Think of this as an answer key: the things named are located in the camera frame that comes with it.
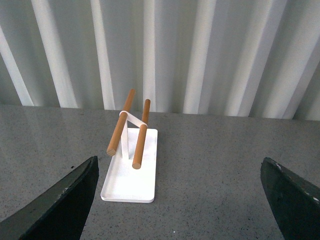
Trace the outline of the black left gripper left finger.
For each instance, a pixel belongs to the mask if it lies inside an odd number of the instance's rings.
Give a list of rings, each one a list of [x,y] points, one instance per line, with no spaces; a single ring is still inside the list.
[[[78,240],[99,178],[92,156],[28,205],[0,223],[2,240]]]

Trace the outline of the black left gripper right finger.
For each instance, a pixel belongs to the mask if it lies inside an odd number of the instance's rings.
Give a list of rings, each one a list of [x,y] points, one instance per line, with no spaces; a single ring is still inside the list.
[[[320,188],[273,159],[263,159],[260,180],[286,240],[320,238]]]

